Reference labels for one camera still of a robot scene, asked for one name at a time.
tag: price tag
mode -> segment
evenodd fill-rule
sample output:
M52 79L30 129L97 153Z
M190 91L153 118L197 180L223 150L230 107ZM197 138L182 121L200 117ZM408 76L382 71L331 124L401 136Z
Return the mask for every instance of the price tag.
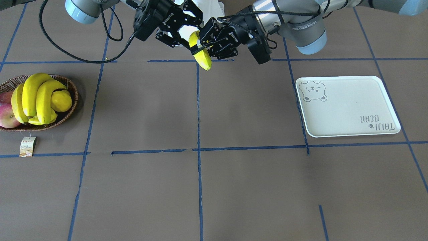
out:
M35 143L36 137L24 137L21 141L19 157L32 157Z

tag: plastic tray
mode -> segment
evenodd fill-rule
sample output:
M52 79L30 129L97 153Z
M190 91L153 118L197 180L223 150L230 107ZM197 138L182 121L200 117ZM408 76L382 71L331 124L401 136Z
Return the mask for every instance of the plastic tray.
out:
M401 126L376 76L299 78L296 89L313 137L396 134Z

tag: red apple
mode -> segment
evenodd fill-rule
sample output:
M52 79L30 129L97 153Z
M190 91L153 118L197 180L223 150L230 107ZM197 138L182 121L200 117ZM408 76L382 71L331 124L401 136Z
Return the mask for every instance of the red apple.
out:
M0 106L11 103L13 90L5 93L0 93Z
M0 126L4 128L15 128L21 125L15 118L12 110L12 104L7 103L0 106Z

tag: wicker basket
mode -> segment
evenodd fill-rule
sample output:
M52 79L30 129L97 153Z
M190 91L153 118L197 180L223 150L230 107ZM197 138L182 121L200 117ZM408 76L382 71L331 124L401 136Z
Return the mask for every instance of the wicker basket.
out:
M50 76L52 78L58 80L59 82L63 83L65 86L67 86L67 90L70 92L71 99L73 101L71 108L66 112L59 112L58 117L56 118L56 121L51 123L51 124L48 124L48 125L37 126L37 125L32 125L32 124L26 124L26 125L20 125L18 127L10 128L10 129L0 127L0 130L9 131L9 132L10 131L48 130L48 129L54 128L54 127L62 124L64 121L66 121L70 117L70 115L73 113L74 109L76 109L77 100L79 99L76 86L73 84L73 82L71 80L69 80L66 77L63 77L60 75L50 75ZM4 82L3 84L0 85L0 93L14 90L19 84L24 83L28 77L30 77L30 75L21 75L21 76L17 76L15 78L12 78L12 79Z

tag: yellow banana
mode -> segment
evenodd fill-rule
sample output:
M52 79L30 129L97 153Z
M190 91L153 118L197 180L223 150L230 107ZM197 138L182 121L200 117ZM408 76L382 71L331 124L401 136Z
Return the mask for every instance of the yellow banana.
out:
M40 85L37 91L37 118L42 124L48 124L51 120L51 96L52 92L58 89L66 90L67 87L57 80L48 80Z
M58 115L56 114L56 112L54 111L54 109L51 108L51 121L49 122L49 124L55 122L57 117L58 117ZM33 124L33 125L37 125L37 126L42 126L43 125L42 123L40 123L40 121L37 118L37 116L29 119L28 123Z
M18 85L15 88L12 94L12 110L15 118L21 122L22 124L28 122L28 117L25 115L22 110L22 89L24 88L24 84Z
M22 109L28 117L36 115L36 96L40 85L48 80L53 80L48 74L37 73L28 77L22 90Z
M189 46L193 47L197 45L199 38L199 30L193 32L189 37ZM206 49L203 49L196 54L193 55L195 57L196 62L205 70L211 69L211 58Z

